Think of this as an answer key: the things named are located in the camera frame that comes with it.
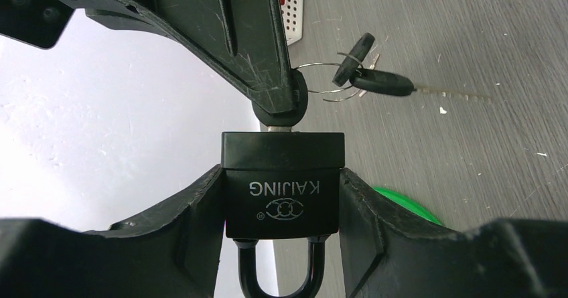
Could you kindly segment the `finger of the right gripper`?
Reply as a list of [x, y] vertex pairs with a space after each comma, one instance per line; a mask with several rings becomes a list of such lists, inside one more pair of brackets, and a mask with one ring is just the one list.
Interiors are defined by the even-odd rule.
[[279, 0], [60, 0], [111, 29], [155, 33], [271, 115], [296, 109]]

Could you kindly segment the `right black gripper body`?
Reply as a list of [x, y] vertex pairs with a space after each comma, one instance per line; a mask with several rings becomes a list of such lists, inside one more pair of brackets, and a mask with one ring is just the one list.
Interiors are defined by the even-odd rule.
[[73, 12], [59, 0], [1, 0], [1, 35], [47, 50], [57, 44]]

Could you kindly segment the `black key bunch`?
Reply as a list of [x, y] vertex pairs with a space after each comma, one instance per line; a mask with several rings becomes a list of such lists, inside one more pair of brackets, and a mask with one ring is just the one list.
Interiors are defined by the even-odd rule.
[[270, 131], [290, 131], [306, 113], [308, 105], [308, 94], [333, 94], [342, 92], [350, 88], [356, 91], [351, 95], [339, 99], [325, 99], [326, 102], [343, 102], [355, 96], [363, 96], [371, 92], [385, 96], [406, 97], [413, 93], [438, 94], [444, 97], [456, 96], [464, 100], [489, 102], [490, 97], [483, 94], [472, 94], [469, 92], [452, 91], [448, 89], [436, 88], [424, 84], [413, 82], [409, 78], [376, 69], [378, 58], [369, 67], [364, 66], [363, 61], [371, 50], [375, 37], [370, 33], [364, 33], [348, 52], [338, 52], [344, 57], [340, 63], [333, 63], [338, 69], [332, 78], [332, 83], [338, 88], [336, 90], [316, 91], [307, 88], [301, 68], [310, 66], [321, 66], [322, 63], [311, 63], [297, 66], [292, 69], [293, 92], [297, 102], [297, 109], [280, 115], [270, 115], [267, 111], [253, 103], [253, 112], [256, 118], [268, 127]]

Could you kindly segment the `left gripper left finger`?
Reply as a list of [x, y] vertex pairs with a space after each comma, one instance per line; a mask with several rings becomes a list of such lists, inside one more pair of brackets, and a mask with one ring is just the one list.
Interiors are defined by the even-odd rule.
[[76, 232], [1, 221], [2, 297], [212, 297], [224, 229], [224, 172], [114, 223]]

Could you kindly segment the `black padlock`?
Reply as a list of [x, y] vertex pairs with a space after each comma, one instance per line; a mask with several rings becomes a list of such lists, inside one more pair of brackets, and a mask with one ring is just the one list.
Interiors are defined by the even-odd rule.
[[343, 133], [225, 132], [222, 161], [226, 235], [238, 247], [245, 297], [265, 297], [257, 278], [260, 240], [306, 238], [306, 278], [294, 297], [315, 297], [325, 242], [339, 229]]

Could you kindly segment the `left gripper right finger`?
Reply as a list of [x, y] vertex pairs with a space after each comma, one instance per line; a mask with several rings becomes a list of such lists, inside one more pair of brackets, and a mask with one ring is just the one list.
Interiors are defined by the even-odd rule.
[[566, 297], [567, 223], [499, 218], [458, 232], [340, 174], [347, 297]]

